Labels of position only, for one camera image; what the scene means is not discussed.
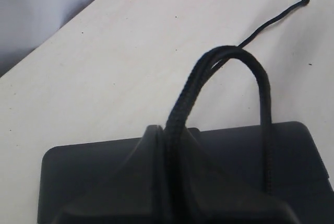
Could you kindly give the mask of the black plastic carry case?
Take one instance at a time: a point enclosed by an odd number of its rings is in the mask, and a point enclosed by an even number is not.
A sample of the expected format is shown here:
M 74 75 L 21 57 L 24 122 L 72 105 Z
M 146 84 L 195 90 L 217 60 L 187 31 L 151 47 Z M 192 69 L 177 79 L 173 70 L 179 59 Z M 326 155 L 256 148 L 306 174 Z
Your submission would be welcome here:
M 308 128 L 300 122 L 274 124 L 274 196 L 287 202 L 302 223 L 333 223 L 333 189 Z M 260 127 L 190 132 L 226 172 L 261 187 Z M 112 174 L 138 138 L 58 146 L 41 165 L 38 223 L 51 223 L 60 209 Z

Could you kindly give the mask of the white backdrop curtain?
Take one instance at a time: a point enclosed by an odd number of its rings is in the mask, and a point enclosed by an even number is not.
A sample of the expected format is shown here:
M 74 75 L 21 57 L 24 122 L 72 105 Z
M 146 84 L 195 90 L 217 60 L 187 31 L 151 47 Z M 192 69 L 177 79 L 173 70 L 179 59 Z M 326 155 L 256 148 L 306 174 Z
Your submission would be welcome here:
M 1 0 L 1 75 L 94 0 Z

